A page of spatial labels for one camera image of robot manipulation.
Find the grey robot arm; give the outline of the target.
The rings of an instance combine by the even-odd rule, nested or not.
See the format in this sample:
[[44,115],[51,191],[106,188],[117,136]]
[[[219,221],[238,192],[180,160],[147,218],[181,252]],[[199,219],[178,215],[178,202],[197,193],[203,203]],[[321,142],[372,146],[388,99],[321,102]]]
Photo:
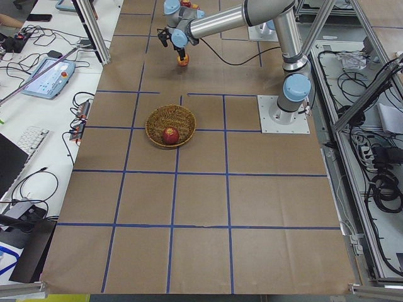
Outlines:
[[167,25],[158,30],[157,36],[165,47],[172,43],[180,60],[184,60],[187,44],[197,45],[206,36],[272,21],[282,53],[285,78],[282,91],[271,106],[269,115],[280,125],[290,125],[312,89],[310,65],[302,50],[293,7],[293,1],[243,1],[237,6],[206,16],[204,11],[182,6],[179,1],[165,1]]

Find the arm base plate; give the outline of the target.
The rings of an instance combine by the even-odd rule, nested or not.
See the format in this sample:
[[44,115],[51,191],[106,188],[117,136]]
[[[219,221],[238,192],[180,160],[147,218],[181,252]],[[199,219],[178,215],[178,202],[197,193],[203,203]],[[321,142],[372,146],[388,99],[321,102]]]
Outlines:
[[255,42],[278,42],[278,36],[275,30],[259,26],[249,27],[248,35],[250,41]]
[[310,134],[304,106],[293,113],[282,111],[277,104],[278,96],[257,95],[258,111],[263,134]]

